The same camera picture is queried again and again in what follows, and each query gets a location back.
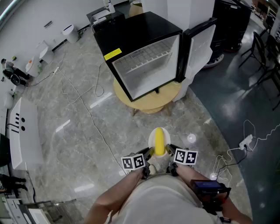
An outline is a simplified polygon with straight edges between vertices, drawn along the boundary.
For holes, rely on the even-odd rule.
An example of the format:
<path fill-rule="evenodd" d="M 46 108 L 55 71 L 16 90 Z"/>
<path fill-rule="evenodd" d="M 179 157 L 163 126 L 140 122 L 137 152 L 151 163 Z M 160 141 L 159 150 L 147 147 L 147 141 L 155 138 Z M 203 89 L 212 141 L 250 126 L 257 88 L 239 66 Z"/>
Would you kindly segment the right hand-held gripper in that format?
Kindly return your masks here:
<path fill-rule="evenodd" d="M 165 149 L 169 156 L 171 156 L 171 160 L 167 167 L 167 173 L 172 176 L 178 176 L 177 167 L 178 165 L 185 165 L 192 167 L 196 164 L 196 160 L 198 157 L 198 151 L 189 150 L 189 149 L 181 149 L 176 145 L 167 144 Z"/>

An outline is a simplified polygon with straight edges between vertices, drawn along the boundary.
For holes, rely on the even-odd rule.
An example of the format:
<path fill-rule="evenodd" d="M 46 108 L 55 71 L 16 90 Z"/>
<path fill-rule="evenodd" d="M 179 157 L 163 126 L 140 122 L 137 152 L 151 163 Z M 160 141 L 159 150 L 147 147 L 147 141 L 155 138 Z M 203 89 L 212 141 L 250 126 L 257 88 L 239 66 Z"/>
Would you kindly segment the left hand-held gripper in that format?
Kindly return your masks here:
<path fill-rule="evenodd" d="M 121 157 L 122 168 L 124 173 L 129 174 L 131 171 L 135 171 L 143 168 L 142 179 L 147 179 L 148 176 L 150 175 L 150 170 L 149 170 L 150 164 L 148 163 L 148 161 L 151 159 L 153 154 L 154 154 L 154 148 L 147 147 L 138 151 L 136 154 L 130 154 L 128 156 Z"/>

